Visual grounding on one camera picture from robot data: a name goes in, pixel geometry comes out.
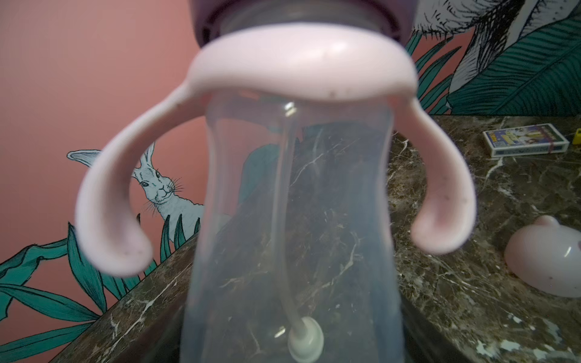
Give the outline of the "clear plastic baby bottle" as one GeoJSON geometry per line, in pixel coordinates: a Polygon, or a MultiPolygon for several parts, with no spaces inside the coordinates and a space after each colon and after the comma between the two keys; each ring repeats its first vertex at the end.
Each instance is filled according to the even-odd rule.
{"type": "Polygon", "coordinates": [[[213,172],[182,362],[403,362],[385,177],[387,98],[229,90],[207,102],[213,172]]]}

